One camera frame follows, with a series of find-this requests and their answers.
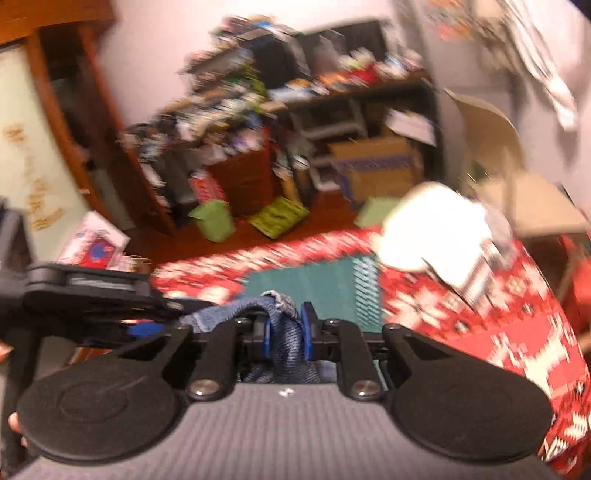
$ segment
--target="black circular disc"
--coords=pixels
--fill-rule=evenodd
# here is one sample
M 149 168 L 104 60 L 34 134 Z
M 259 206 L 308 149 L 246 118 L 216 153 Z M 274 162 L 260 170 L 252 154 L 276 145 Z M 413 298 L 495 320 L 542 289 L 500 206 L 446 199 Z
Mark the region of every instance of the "black circular disc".
M 478 361 L 423 365 L 390 398 L 390 412 L 408 437 L 474 462 L 509 462 L 537 452 L 552 408 L 534 383 Z
M 65 463 L 131 456 L 165 435 L 177 418 L 173 389 L 141 362 L 89 362 L 50 375 L 18 403 L 24 436 Z

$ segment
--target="red patterned tablecloth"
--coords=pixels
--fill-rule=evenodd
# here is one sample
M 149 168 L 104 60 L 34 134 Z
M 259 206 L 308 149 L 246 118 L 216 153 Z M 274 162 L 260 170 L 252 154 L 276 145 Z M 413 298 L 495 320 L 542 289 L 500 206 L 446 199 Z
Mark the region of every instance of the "red patterned tablecloth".
M 371 254 L 375 231 L 343 231 L 225 255 L 160 266 L 153 275 L 165 293 L 224 303 L 244 290 L 250 273 Z M 555 415 L 540 456 L 568 471 L 581 455 L 591 421 L 589 372 L 562 308 L 525 248 L 512 269 L 495 274 L 476 311 L 428 274 L 381 268 L 387 323 L 397 322 L 454 348 L 517 372 L 549 396 Z

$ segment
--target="beige chair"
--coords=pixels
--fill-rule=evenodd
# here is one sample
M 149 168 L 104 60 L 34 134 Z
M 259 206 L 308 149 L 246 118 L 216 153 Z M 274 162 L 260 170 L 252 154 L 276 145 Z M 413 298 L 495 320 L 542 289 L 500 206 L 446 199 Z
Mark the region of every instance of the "beige chair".
M 524 168 L 519 134 L 498 108 L 472 96 L 446 92 L 456 102 L 466 123 L 467 151 L 460 174 L 463 193 L 471 190 L 481 201 L 503 211 L 518 238 L 588 230 L 585 216 L 558 187 Z M 477 183 L 471 178 L 473 162 L 486 170 L 486 180 Z M 575 255 L 569 262 L 557 291 L 559 301 L 567 293 L 570 272 L 578 258 Z

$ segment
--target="green trash bin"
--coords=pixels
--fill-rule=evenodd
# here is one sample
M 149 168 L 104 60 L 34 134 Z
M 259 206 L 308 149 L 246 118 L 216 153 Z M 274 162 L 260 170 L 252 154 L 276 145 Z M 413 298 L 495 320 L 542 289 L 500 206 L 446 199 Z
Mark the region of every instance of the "green trash bin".
M 211 242 L 223 242 L 236 231 L 228 203 L 222 200 L 199 205 L 191 210 L 189 216 L 197 220 L 201 233 Z

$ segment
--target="chair seat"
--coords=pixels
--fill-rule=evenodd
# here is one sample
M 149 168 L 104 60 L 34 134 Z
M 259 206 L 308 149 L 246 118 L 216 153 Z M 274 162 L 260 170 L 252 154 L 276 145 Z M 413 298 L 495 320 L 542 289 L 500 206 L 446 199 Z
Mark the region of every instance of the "chair seat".
M 540 176 L 515 172 L 514 228 L 519 238 L 579 233 L 589 228 L 585 216 L 554 185 Z M 493 178 L 476 188 L 478 196 L 502 210 L 505 181 Z

